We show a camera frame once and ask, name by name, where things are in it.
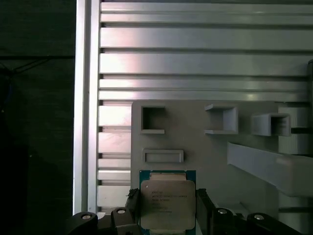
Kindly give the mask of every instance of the dark background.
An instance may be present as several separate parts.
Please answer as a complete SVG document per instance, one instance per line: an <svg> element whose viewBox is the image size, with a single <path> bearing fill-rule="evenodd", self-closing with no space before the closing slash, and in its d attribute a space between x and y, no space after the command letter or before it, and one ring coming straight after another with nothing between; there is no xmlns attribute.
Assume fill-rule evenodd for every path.
<svg viewBox="0 0 313 235"><path fill-rule="evenodd" d="M73 56L75 17L75 0L0 0L0 56ZM0 62L13 69L30 61ZM12 83L4 113L12 139L0 125L5 228L46 234L72 213L74 59L51 60Z"/></svg>

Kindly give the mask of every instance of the rectangular slot holder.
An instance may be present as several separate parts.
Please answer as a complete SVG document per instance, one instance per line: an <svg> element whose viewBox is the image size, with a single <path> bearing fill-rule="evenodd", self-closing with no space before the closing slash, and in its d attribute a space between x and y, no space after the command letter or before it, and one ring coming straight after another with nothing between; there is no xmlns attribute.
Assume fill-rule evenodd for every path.
<svg viewBox="0 0 313 235"><path fill-rule="evenodd" d="M141 134L165 134L164 129L160 129L158 119L162 119L165 114L164 106L142 106L141 107Z"/></svg>
<svg viewBox="0 0 313 235"><path fill-rule="evenodd" d="M146 163L183 163L184 151L180 149L143 149L142 158Z"/></svg>
<svg viewBox="0 0 313 235"><path fill-rule="evenodd" d="M251 132L258 136L290 136L290 115L280 113L253 115Z"/></svg>
<svg viewBox="0 0 313 235"><path fill-rule="evenodd" d="M227 104L211 104L204 108L210 115L210 125L214 128L205 130L205 134L238 134L238 108Z"/></svg>

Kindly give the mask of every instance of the metal frame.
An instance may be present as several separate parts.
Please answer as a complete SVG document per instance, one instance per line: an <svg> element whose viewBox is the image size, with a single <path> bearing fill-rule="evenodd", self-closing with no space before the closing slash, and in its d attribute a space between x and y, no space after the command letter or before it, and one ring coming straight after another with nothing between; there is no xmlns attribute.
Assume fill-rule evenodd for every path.
<svg viewBox="0 0 313 235"><path fill-rule="evenodd" d="M91 1L89 143L88 143L88 211L97 213L98 168L98 82L99 82L100 0Z"/></svg>
<svg viewBox="0 0 313 235"><path fill-rule="evenodd" d="M77 0L73 143L73 214L87 210L90 1Z"/></svg>
<svg viewBox="0 0 313 235"><path fill-rule="evenodd" d="M301 60L298 64L304 61L307 63L307 59L313 54L313 47L308 44L311 33L305 31L313 26L312 12L313 7L309 5L127 3L77 0L73 213L86 210L98 212L98 179L103 183L100 186L102 192L109 186L123 186L121 190L123 191L125 186L129 185L130 150L127 141L130 139L128 122L130 122L130 104L133 100L276 101L281 104L292 102L292 107L298 104L301 107L301 103L308 102L305 72L292 65L297 60ZM107 31L100 28L101 23L106 24ZM215 38L214 48L212 48L213 44L201 40L201 37L198 38L197 44L191 46L187 44L188 40L177 44L161 43L157 40L158 37L153 37L157 31L156 24L159 25L158 35L165 41L166 36L179 38L185 32L181 29L191 32L190 29L186 29L188 25L198 25L203 28L206 25L214 25L214 29L210 32L218 32L221 25L227 35L236 33L236 27L229 27L230 25L244 25L247 30L242 32L254 30L254 39L258 38L260 33L258 30L264 30L272 25L278 28L285 27L286 31L276 34L275 39L282 44L276 42L276 46L270 46L268 43L269 47L258 44L258 51L254 51L254 47L249 47L249 41L243 44L239 41L231 44L231 41L226 40L222 45L218 40L218 34L211 37ZM166 29L169 25L177 27L175 34L169 33ZM288 38L287 41L291 45L284 44L282 40L284 34L288 33L291 27L292 30L299 27L301 35L293 35L292 40ZM140 40L136 41L134 37L133 40L122 41L123 37L120 37L120 33L124 28L128 28L128 35L136 35ZM270 30L262 32L266 32L265 38L272 35ZM148 34L150 37L145 38L145 33L150 33ZM105 49L103 54L100 54L101 47ZM204 54L199 56L198 52L202 49ZM160 53L162 60L157 60L158 50L162 52ZM241 52L248 50L248 56L240 55ZM192 53L188 54L189 52L194 52L197 56L194 57ZM215 75L212 74L211 69L207 69L206 65L202 66L202 71L197 71L196 64L201 61L201 58L216 61L216 55L220 52L239 54L239 57L234 55L229 63L241 59L248 60L254 62L250 67L255 69L242 70L246 63L237 62L236 69L231 72L224 71L218 66L229 57L226 55L218 56L220 59L218 66L211 65L210 68L215 69ZM263 57L263 52L270 56ZM168 69L163 72L158 70L164 68L163 59L171 58L188 64L189 67L184 70L184 74L181 74L181 70ZM145 63L151 59L156 63L151 67L145 66ZM131 67L130 61L134 61L137 66ZM275 63L283 61L283 69L276 71L276 67L268 66L269 61ZM116 62L119 62L117 65L120 67L114 68ZM124 74L121 74L119 68L123 69ZM109 106L114 112L101 109ZM123 117L125 123L112 121L113 113ZM99 126L102 126L101 133L99 133ZM126 143L124 148L119 149L118 144L112 147L115 148L114 151L108 148L111 143L122 138ZM101 207L107 208L102 201Z"/></svg>

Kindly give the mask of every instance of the metal panel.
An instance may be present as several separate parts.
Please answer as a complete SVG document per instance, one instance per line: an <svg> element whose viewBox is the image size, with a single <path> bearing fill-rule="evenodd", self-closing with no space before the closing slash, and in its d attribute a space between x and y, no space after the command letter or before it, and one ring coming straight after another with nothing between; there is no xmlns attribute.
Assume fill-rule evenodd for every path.
<svg viewBox="0 0 313 235"><path fill-rule="evenodd" d="M99 153L130 153L131 132L102 132L99 133Z"/></svg>
<svg viewBox="0 0 313 235"><path fill-rule="evenodd" d="M309 5L112 3L101 5L106 23L312 25Z"/></svg>
<svg viewBox="0 0 313 235"><path fill-rule="evenodd" d="M305 76L312 55L103 53L100 73Z"/></svg>
<svg viewBox="0 0 313 235"><path fill-rule="evenodd" d="M188 12L186 14L129 14L129 13L105 13L101 14L101 22L108 23L158 23L158 24L245 24L245 25L312 25L310 15L249 15L249 14L220 14Z"/></svg>
<svg viewBox="0 0 313 235"><path fill-rule="evenodd" d="M131 180L130 170L99 170L98 180L102 181L129 181Z"/></svg>
<svg viewBox="0 0 313 235"><path fill-rule="evenodd" d="M151 76L151 75L130 75L118 76L112 78L109 75L104 75L105 79L100 79L99 86L106 90L196 90L196 91L260 91L260 92L307 92L308 83L306 78L297 77L283 80L280 77L217 77L217 76ZM118 114L113 113L112 119L119 118L119 115L124 116L128 113L126 107L116 108ZM103 108L100 106L100 125L105 124L103 119L105 112L117 112L113 107Z"/></svg>
<svg viewBox="0 0 313 235"><path fill-rule="evenodd" d="M130 126L131 111L131 105L99 106L99 126Z"/></svg>
<svg viewBox="0 0 313 235"><path fill-rule="evenodd" d="M99 186L98 206L102 210L125 206L130 186Z"/></svg>
<svg viewBox="0 0 313 235"><path fill-rule="evenodd" d="M306 102L307 93L293 92L216 92L216 91L100 91L99 99L177 99Z"/></svg>
<svg viewBox="0 0 313 235"><path fill-rule="evenodd" d="M99 169L130 169L130 159L99 159Z"/></svg>
<svg viewBox="0 0 313 235"><path fill-rule="evenodd" d="M311 36L310 30L286 29L102 28L100 46L313 51Z"/></svg>
<svg viewBox="0 0 313 235"><path fill-rule="evenodd" d="M101 12L218 12L226 14L251 14L265 16L275 14L313 15L309 5L266 5L266 4L207 4L207 3L101 3Z"/></svg>

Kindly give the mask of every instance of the metal screw head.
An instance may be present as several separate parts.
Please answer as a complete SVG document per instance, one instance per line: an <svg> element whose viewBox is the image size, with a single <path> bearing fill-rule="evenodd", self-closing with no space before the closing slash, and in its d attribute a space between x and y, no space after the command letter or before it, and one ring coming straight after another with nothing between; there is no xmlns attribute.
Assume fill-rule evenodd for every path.
<svg viewBox="0 0 313 235"><path fill-rule="evenodd" d="M85 214L85 215L82 216L82 219L90 219L90 218L91 218L91 216L88 215L88 214Z"/></svg>
<svg viewBox="0 0 313 235"><path fill-rule="evenodd" d="M260 214L256 214L256 215L254 216L254 218L256 218L257 220L263 220L263 219L264 219L264 217L261 216Z"/></svg>
<svg viewBox="0 0 313 235"><path fill-rule="evenodd" d="M219 209L218 212L219 212L220 214L226 214L226 213L227 213L227 211L224 210L224 209Z"/></svg>
<svg viewBox="0 0 313 235"><path fill-rule="evenodd" d="M117 213L119 213L119 214L124 214L125 211L124 211L123 209L121 209L121 210L118 210Z"/></svg>

